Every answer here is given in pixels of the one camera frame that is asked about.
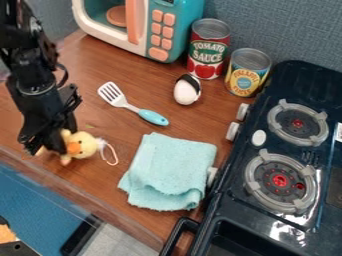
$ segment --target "yellow rubber duck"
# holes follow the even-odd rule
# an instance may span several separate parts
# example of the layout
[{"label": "yellow rubber duck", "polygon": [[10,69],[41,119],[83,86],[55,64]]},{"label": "yellow rubber duck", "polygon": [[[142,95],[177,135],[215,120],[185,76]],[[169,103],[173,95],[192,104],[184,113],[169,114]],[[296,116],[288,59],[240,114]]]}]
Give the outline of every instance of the yellow rubber duck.
[{"label": "yellow rubber duck", "polygon": [[83,159],[91,157],[99,150],[98,139],[87,132],[71,133],[67,129],[61,131],[67,154],[61,156],[62,165],[68,165],[72,158]]}]

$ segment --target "spatula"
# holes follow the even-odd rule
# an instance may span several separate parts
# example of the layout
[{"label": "spatula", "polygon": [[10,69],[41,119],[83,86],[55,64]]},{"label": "spatula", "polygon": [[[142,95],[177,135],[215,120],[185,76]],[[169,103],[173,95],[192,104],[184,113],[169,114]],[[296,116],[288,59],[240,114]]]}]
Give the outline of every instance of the spatula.
[{"label": "spatula", "polygon": [[168,126],[169,121],[162,115],[151,110],[137,108],[127,102],[125,95],[120,88],[113,82],[108,82],[97,89],[97,93],[113,107],[127,108],[137,113],[144,120],[161,126]]}]

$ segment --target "wooden countertop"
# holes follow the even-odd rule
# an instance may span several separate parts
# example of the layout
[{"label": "wooden countertop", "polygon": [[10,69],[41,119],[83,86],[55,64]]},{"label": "wooden countertop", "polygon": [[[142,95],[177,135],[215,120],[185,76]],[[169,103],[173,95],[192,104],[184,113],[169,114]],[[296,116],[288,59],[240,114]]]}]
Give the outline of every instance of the wooden countertop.
[{"label": "wooden countertop", "polygon": [[[128,169],[142,135],[159,132],[215,144],[218,147],[215,166],[218,167],[232,146],[225,140],[229,123],[235,120],[240,103],[251,103],[252,100],[230,95],[223,86],[222,77],[203,82],[203,94],[197,103],[187,107],[178,105],[173,99],[173,88],[176,79],[186,73],[184,60],[160,64],[81,31],[66,38],[59,61],[68,68],[69,82],[77,84],[84,100],[76,110],[79,129],[101,136],[113,144],[120,164],[111,167],[96,155],[91,159],[73,160],[69,166],[62,167],[58,156],[45,154],[33,159],[24,157],[26,160],[17,163],[17,169],[160,250],[179,217],[188,215],[198,220],[201,212],[156,212],[127,203],[126,193],[117,185]],[[105,103],[96,90],[107,81],[117,83],[132,104],[161,113],[170,120],[171,125],[156,127],[140,120],[130,111],[115,109]],[[3,84],[0,86],[0,97],[1,144],[24,156],[22,146],[16,141],[21,128],[21,115]],[[1,159],[10,161],[6,156]],[[32,161],[68,183],[56,185],[48,173],[39,172],[37,175],[37,172],[29,171],[31,167],[28,163]]]}]

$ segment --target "stove knob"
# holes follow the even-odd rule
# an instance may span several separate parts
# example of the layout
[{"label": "stove knob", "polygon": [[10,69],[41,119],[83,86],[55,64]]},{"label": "stove knob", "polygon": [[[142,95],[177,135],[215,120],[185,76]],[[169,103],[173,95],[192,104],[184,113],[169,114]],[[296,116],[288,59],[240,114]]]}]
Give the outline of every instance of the stove knob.
[{"label": "stove knob", "polygon": [[252,137],[252,144],[256,147],[261,147],[266,142],[266,132],[263,130],[257,130]]},{"label": "stove knob", "polygon": [[240,124],[235,123],[235,122],[231,122],[231,124],[228,128],[226,139],[229,141],[234,141],[235,137],[239,131],[239,127],[240,127]]},{"label": "stove knob", "polygon": [[236,114],[236,119],[239,121],[245,120],[245,118],[247,116],[248,108],[249,108],[249,104],[241,103],[239,110]]}]

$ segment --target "tomato sauce can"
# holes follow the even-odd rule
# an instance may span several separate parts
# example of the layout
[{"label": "tomato sauce can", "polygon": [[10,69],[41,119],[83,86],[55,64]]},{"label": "tomato sauce can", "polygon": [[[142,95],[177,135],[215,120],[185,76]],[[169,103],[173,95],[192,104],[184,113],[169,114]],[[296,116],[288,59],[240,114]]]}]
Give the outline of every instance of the tomato sauce can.
[{"label": "tomato sauce can", "polygon": [[230,32],[229,26],[217,19],[201,19],[192,24],[187,64],[191,75],[212,80],[222,74]]},{"label": "tomato sauce can", "polygon": [[262,51],[242,48],[233,52],[225,84],[240,97],[252,97],[261,90],[272,66],[272,61]]}]

